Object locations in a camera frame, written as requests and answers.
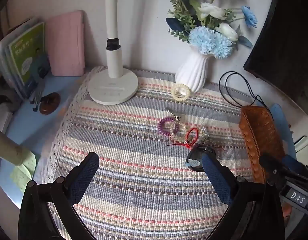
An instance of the vase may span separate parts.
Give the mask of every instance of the vase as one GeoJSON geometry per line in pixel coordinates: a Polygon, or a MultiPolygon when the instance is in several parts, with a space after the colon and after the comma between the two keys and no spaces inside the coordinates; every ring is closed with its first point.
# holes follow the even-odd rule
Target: vase
{"type": "MultiPolygon", "coordinates": [[[[189,87],[192,94],[202,89],[207,77],[208,60],[213,54],[201,54],[196,48],[191,47],[191,53],[175,74],[175,83],[189,87]]],[[[186,90],[178,88],[178,92],[186,95],[186,90]]]]}

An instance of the white flower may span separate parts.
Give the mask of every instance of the white flower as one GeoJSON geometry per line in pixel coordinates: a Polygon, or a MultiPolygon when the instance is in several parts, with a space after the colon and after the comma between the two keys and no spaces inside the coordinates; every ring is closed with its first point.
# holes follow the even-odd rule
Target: white flower
{"type": "Polygon", "coordinates": [[[222,33],[224,36],[226,36],[230,41],[237,41],[238,40],[238,34],[236,31],[227,23],[220,23],[218,27],[215,27],[215,30],[219,33],[222,33]]]}
{"type": "Polygon", "coordinates": [[[207,15],[210,15],[214,18],[218,18],[221,20],[225,20],[225,10],[222,8],[219,8],[217,6],[214,6],[210,3],[203,2],[201,3],[201,7],[198,8],[201,11],[201,18],[204,19],[207,17],[207,15]]]}

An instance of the pink tablet case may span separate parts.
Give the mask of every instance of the pink tablet case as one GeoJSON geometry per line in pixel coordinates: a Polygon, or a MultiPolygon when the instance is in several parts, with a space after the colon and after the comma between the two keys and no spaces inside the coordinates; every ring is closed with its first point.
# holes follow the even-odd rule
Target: pink tablet case
{"type": "Polygon", "coordinates": [[[84,74],[83,11],[53,17],[46,22],[46,51],[54,76],[84,74]]]}

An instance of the red string bracelet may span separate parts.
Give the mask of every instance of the red string bracelet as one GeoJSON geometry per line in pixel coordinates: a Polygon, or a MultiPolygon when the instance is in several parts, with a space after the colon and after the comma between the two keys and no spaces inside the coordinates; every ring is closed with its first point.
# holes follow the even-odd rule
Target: red string bracelet
{"type": "Polygon", "coordinates": [[[186,137],[185,137],[185,141],[186,143],[179,143],[179,142],[176,142],[174,144],[170,144],[170,145],[181,145],[181,146],[185,146],[187,149],[192,149],[192,146],[197,142],[198,140],[198,129],[196,127],[193,127],[191,130],[189,130],[186,134],[186,137]],[[196,137],[191,141],[189,142],[189,135],[192,131],[195,131],[196,132],[196,137]]]}

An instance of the basket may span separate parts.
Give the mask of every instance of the basket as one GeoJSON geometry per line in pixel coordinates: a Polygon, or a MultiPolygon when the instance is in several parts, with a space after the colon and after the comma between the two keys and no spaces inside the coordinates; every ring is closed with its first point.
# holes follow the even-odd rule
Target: basket
{"type": "Polygon", "coordinates": [[[265,183],[268,176],[259,163],[261,154],[268,153],[278,160],[285,156],[282,140],[276,132],[273,119],[265,107],[243,106],[239,128],[251,161],[254,181],[265,183]]]}

